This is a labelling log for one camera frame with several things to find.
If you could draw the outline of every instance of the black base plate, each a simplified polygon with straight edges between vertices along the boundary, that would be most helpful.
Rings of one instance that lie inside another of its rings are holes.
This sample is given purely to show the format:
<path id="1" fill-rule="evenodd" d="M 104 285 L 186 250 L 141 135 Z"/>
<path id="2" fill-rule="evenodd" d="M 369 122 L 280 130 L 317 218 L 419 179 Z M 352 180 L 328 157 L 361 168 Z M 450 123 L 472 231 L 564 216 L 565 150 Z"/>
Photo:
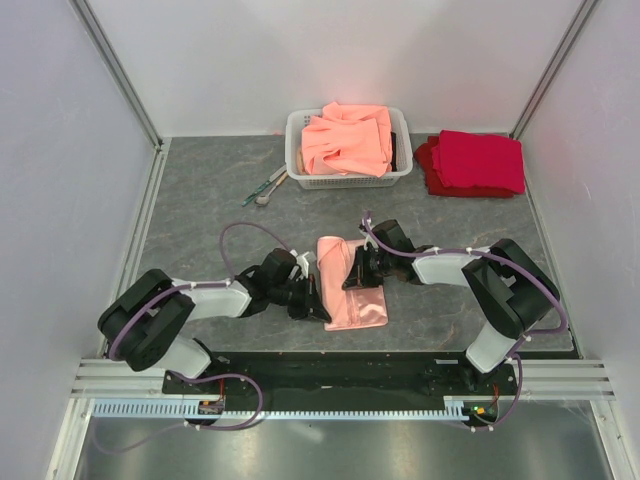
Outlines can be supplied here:
<path id="1" fill-rule="evenodd" d="M 462 380 L 464 354 L 419 352 L 234 352 L 217 356 L 204 376 L 242 373 L 265 395 L 265 411 L 440 410 L 448 395 L 514 395 L 513 367 L 503 364 L 471 391 Z M 218 394 L 218 382 L 189 385 L 168 375 L 165 394 Z M 251 385 L 225 381 L 226 408 L 252 410 L 257 395 Z"/>

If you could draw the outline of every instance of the metal floor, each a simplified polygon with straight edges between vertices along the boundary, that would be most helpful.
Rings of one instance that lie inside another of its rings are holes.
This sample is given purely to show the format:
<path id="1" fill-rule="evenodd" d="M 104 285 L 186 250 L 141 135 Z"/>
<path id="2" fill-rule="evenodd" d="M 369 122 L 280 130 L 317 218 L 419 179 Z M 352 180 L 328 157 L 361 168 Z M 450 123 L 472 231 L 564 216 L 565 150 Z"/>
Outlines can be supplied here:
<path id="1" fill-rule="evenodd" d="M 413 149 L 426 135 L 412 136 Z M 374 221 L 396 218 L 416 245 L 491 245 L 516 240 L 548 271 L 542 243 L 526 195 L 513 199 L 460 199 L 427 195 L 424 174 L 414 171 L 389 188 L 307 191 L 288 179 L 265 208 L 240 202 L 279 167 L 284 138 L 204 137 L 173 139 L 144 246 L 140 273 L 161 268 L 187 280 L 228 276 L 218 252 L 218 234 L 228 223 L 249 220 L 277 231 L 298 251 L 315 250 L 318 237 L 362 238 L 358 224 L 365 209 Z M 237 271 L 261 263 L 275 246 L 259 230 L 237 227 L 228 235 Z M 286 310 L 270 306 L 251 318 L 219 318 L 188 324 L 216 351 L 240 350 L 421 350 L 461 351 L 485 322 L 469 289 L 416 287 L 395 279 L 385 283 L 389 324 L 382 328 L 327 333 L 322 325 L 295 322 Z M 542 326 L 556 325 L 552 313 Z M 522 350 L 568 351 L 570 333 L 535 337 Z"/>
<path id="2" fill-rule="evenodd" d="M 240 432 L 178 429 L 118 456 L 88 440 L 76 480 L 612 479 L 588 404 L 567 407 L 520 403 L 492 433 L 437 422 L 267 420 Z M 102 445 L 120 448 L 176 420 L 97 421 Z"/>

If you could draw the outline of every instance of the metal tool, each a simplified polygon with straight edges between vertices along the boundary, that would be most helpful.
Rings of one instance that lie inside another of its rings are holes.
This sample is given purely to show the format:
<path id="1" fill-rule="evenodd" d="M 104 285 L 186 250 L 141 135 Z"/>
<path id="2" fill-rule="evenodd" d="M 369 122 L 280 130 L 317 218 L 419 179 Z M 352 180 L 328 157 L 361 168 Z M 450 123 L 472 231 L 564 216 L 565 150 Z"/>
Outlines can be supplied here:
<path id="1" fill-rule="evenodd" d="M 242 201 L 242 206 L 246 207 L 247 205 L 249 205 L 249 203 L 251 203 L 258 195 L 264 192 L 269 185 L 271 185 L 278 177 L 280 177 L 280 175 L 282 175 L 286 171 L 287 171 L 286 165 L 283 165 L 278 170 L 276 170 L 266 182 L 264 182 L 262 185 L 256 188 L 251 195 L 249 195 L 247 198 L 245 198 Z"/>
<path id="2" fill-rule="evenodd" d="M 271 187 L 271 190 L 269 190 L 265 195 L 260 195 L 259 197 L 256 197 L 256 205 L 258 205 L 259 207 L 266 207 L 267 204 L 269 203 L 269 197 L 271 196 L 271 194 L 275 191 L 276 188 L 278 188 L 280 185 L 282 185 L 282 182 L 284 182 L 287 179 L 287 172 L 284 172 L 282 174 L 282 176 L 278 179 L 278 181 L 276 182 L 276 184 Z"/>

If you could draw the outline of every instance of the red wire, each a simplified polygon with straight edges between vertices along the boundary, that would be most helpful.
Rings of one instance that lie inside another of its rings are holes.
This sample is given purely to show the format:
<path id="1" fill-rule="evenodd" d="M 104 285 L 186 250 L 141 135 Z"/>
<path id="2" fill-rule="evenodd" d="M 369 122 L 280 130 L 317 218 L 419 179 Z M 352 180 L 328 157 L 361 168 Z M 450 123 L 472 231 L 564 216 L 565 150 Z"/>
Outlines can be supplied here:
<path id="1" fill-rule="evenodd" d="M 489 405 L 489 408 L 493 407 L 496 403 L 498 403 L 499 398 L 500 398 L 500 389 L 498 388 L 498 385 L 494 383 L 493 384 L 493 401 L 491 402 L 491 405 Z"/>

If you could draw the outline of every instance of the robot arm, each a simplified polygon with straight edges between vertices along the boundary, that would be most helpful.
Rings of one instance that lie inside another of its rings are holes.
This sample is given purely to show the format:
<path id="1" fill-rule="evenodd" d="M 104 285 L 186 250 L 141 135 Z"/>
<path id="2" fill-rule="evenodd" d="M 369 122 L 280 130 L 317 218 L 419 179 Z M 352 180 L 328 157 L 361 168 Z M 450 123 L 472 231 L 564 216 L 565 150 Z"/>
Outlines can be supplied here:
<path id="1" fill-rule="evenodd" d="M 375 237 L 393 250 L 405 253 L 432 252 L 431 256 L 406 258 L 388 253 L 367 236 L 356 251 L 354 266 L 344 289 L 376 287 L 386 276 L 416 285 L 448 284 L 470 287 L 487 323 L 467 348 L 466 357 L 480 374 L 495 369 L 518 340 L 543 318 L 552 305 L 526 278 L 509 267 L 468 254 L 437 255 L 437 248 L 415 248 L 396 220 L 372 229 Z M 513 241 L 503 239 L 491 247 L 474 248 L 510 260 L 536 277 L 557 299 L 560 294 L 551 280 Z"/>
<path id="2" fill-rule="evenodd" d="M 286 306 L 294 320 L 331 321 L 312 272 L 315 256 L 294 254 L 274 249 L 262 265 L 226 283 L 188 282 L 149 270 L 98 321 L 110 344 L 109 357 L 125 360 L 136 372 L 156 366 L 196 378 L 211 358 L 198 342 L 178 336 L 188 321 L 248 317 L 270 303 Z M 150 302 L 153 306 L 145 310 Z"/>
<path id="3" fill-rule="evenodd" d="M 403 257 L 379 248 L 368 237 L 365 246 L 356 251 L 343 289 L 377 287 L 390 275 L 415 285 L 442 283 L 471 288 L 487 317 L 487 323 L 465 352 L 476 374 L 487 374 L 499 366 L 525 332 L 552 308 L 529 280 L 499 262 L 467 254 L 436 255 L 433 246 L 415 248 L 396 220 L 376 225 L 372 232 L 394 251 L 434 254 Z M 549 278 L 513 240 L 503 239 L 475 250 L 516 263 L 555 298 L 560 297 Z M 248 268 L 219 288 L 171 279 L 161 270 L 150 270 L 104 312 L 98 327 L 110 343 L 109 357 L 125 360 L 134 371 L 155 365 L 195 378 L 211 358 L 200 344 L 178 336 L 187 321 L 248 317 L 274 303 L 286 306 L 294 320 L 330 322 L 318 294 L 314 265 L 315 257 L 310 252 L 297 255 L 274 249 L 261 265 Z M 160 302 L 145 310 L 150 301 L 160 297 Z"/>

